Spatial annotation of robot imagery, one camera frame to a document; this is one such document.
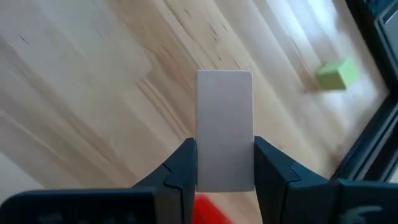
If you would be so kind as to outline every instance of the green cube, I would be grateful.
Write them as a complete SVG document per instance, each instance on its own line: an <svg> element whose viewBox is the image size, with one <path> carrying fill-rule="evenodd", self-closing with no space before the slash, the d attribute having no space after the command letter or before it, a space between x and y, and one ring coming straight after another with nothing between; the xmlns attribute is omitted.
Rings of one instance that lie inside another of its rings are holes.
<svg viewBox="0 0 398 224"><path fill-rule="evenodd" d="M358 69L352 58L328 63L317 71L322 90L346 90L358 79Z"/></svg>

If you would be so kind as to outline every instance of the black frame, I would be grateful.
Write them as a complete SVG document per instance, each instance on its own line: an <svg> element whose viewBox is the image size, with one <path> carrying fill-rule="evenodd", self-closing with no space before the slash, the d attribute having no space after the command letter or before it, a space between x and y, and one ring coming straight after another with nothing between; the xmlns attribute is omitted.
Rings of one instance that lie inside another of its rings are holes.
<svg viewBox="0 0 398 224"><path fill-rule="evenodd" d="M398 166L398 60L385 36L384 24L398 10L398 0L384 1L378 9L371 8L372 2L346 0L390 94L332 178L388 182Z"/></svg>

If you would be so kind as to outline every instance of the white rectangular block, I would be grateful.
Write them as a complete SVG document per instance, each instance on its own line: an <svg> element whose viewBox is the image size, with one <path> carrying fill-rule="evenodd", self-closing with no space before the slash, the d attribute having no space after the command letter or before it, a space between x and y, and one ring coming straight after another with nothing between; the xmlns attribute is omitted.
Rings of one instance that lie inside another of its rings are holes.
<svg viewBox="0 0 398 224"><path fill-rule="evenodd" d="M197 71L198 192L254 190L253 80L249 71Z"/></svg>

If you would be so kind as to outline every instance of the hardwood floor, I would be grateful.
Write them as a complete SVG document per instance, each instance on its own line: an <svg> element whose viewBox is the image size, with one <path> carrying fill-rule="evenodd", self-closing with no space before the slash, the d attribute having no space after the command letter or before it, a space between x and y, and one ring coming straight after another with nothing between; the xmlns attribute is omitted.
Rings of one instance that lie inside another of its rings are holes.
<svg viewBox="0 0 398 224"><path fill-rule="evenodd" d="M360 78L320 92L322 63ZM255 134L329 177L387 95L344 1L0 1L0 199L128 187L195 130L198 69L254 73ZM210 194L236 223L254 192Z"/></svg>

